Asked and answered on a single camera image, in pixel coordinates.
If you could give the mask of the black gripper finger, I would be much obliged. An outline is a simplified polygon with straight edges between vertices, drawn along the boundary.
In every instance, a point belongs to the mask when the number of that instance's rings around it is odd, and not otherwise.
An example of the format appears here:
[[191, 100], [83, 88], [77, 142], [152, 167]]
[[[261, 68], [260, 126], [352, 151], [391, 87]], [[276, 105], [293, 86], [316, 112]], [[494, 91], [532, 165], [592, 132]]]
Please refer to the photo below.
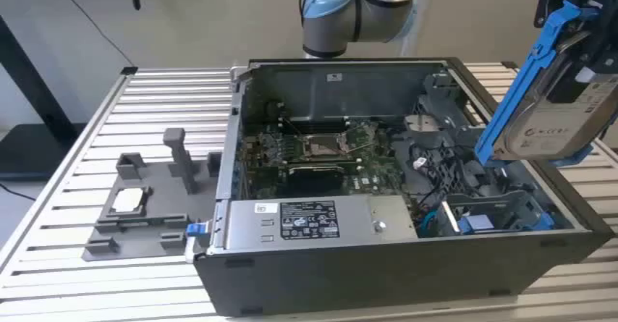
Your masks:
[[611, 71], [606, 59], [616, 57], [616, 47], [604, 33], [584, 30], [575, 33], [556, 47], [556, 71], [550, 81], [550, 102], [575, 102], [591, 79], [602, 71]]

